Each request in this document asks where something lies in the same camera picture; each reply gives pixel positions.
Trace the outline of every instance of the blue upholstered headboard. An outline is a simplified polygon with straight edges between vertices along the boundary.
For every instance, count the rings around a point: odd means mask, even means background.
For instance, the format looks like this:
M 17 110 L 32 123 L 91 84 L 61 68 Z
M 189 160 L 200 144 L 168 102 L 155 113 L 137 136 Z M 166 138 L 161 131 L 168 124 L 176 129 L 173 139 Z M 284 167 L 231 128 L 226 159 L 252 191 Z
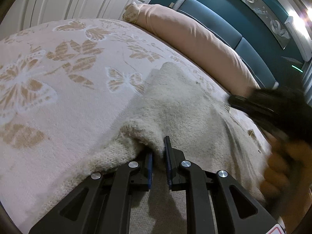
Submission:
M 271 89 L 278 86 L 271 71 L 248 41 L 214 11 L 196 0 L 177 0 L 172 9 L 193 18 L 233 48 L 261 88 Z

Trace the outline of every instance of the triangular cutout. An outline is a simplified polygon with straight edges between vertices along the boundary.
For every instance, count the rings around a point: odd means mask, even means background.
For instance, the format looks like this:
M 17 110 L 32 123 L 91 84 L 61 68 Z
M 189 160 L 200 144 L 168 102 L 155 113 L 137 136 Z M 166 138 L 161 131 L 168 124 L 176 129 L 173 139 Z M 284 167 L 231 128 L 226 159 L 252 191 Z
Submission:
M 230 186 L 238 215 L 241 219 L 245 219 L 257 213 L 257 208 L 238 190 L 235 186 Z
M 68 218 L 69 220 L 76 221 L 78 219 L 81 207 L 88 194 L 89 189 L 84 188 L 74 199 L 72 199 L 66 206 L 60 211 L 60 215 Z

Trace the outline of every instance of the green light strip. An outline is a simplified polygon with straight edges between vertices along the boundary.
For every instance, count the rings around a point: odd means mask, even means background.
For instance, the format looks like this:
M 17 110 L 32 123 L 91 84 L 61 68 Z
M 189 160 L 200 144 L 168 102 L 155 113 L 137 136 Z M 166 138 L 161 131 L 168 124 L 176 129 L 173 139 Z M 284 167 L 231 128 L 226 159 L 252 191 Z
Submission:
M 293 68 L 295 68 L 295 69 L 297 69 L 297 70 L 299 70 L 301 73 L 303 73 L 303 71 L 301 70 L 301 69 L 299 69 L 299 68 L 297 68 L 297 67 L 295 67 L 294 65 L 291 65 Z

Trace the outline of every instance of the blanket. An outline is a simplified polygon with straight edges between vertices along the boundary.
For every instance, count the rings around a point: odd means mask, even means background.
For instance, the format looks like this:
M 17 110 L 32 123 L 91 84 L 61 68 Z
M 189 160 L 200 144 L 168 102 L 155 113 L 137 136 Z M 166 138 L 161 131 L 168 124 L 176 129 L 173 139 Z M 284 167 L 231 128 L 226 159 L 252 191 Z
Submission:
M 257 185 L 264 154 L 229 115 L 230 108 L 166 62 L 147 82 L 146 93 L 118 133 L 67 172 L 40 217 L 96 171 L 109 171 L 134 159 L 145 146 L 155 155 L 150 192 L 133 198 L 130 233 L 186 233 L 185 192 L 169 192 L 163 164 L 163 138 L 203 170 L 227 170 L 251 195 L 262 199 Z

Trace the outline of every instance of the curtain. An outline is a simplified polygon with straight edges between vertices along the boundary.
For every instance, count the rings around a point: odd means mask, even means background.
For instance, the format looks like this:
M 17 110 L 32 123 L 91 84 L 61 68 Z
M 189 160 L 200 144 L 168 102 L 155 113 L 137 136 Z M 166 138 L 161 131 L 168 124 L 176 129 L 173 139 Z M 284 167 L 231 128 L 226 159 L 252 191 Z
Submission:
M 305 97 L 307 103 L 312 106 L 312 59 L 304 65 L 303 69 L 303 87 L 305 89 Z

